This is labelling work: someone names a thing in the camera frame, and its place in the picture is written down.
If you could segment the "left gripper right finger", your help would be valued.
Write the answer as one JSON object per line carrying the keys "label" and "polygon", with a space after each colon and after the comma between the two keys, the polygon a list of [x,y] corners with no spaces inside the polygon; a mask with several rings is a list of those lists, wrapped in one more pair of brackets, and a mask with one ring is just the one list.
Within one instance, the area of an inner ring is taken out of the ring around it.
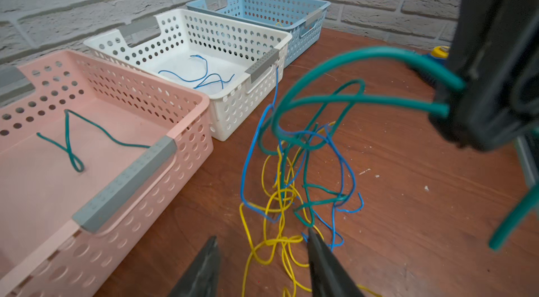
{"label": "left gripper right finger", "polygon": [[313,297],[365,297],[313,228],[308,230],[307,251]]}

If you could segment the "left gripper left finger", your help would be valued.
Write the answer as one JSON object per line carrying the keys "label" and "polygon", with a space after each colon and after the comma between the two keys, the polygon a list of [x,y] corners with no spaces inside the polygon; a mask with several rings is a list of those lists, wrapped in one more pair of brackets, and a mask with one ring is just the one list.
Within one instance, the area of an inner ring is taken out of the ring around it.
{"label": "left gripper left finger", "polygon": [[168,297],[217,296],[220,262],[218,239],[212,236],[169,292]]}

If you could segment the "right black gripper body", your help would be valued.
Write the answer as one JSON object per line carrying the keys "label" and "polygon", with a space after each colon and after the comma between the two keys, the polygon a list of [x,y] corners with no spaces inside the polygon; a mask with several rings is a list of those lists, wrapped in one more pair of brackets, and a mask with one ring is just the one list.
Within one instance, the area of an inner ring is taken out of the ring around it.
{"label": "right black gripper body", "polygon": [[538,0],[461,0],[448,70],[465,87],[438,84],[450,107],[435,129],[460,147],[488,152],[538,127]]}

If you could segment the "yellow blue small tool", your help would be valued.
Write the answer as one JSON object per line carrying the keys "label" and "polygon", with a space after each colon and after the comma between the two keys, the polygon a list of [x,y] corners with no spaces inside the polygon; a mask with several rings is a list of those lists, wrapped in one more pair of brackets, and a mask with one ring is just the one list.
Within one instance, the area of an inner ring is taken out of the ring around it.
{"label": "yellow blue small tool", "polygon": [[[429,60],[434,61],[440,65],[446,65],[446,60],[449,56],[450,47],[449,46],[438,46],[433,48],[433,50],[428,53],[424,54],[423,56],[425,58],[429,58]],[[427,85],[435,88],[437,80],[432,77],[431,75],[428,75],[424,73],[423,71],[419,70],[418,68],[411,67],[412,71],[414,71],[419,78],[422,79]]]}

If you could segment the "pink perforated basket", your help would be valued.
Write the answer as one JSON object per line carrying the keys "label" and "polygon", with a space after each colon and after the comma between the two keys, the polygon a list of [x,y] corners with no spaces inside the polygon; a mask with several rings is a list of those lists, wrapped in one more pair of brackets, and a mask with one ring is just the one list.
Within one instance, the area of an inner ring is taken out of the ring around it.
{"label": "pink perforated basket", "polygon": [[1,295],[92,296],[212,153],[209,97],[72,50],[1,109]]}

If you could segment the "blue perforated basket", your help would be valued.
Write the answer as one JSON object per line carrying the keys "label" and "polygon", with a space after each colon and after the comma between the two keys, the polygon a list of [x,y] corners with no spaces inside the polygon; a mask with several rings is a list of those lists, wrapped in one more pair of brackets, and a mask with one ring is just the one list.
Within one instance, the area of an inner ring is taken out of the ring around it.
{"label": "blue perforated basket", "polygon": [[331,6],[324,0],[193,0],[189,10],[290,33],[285,65],[290,65],[320,37],[326,13]]}

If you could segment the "white perforated basket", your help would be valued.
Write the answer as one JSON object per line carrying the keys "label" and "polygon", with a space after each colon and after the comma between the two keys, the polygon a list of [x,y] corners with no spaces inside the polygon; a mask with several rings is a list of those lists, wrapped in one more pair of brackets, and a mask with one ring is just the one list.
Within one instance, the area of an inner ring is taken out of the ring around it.
{"label": "white perforated basket", "polygon": [[84,40],[92,53],[206,94],[226,141],[283,78],[292,35],[173,9]]}

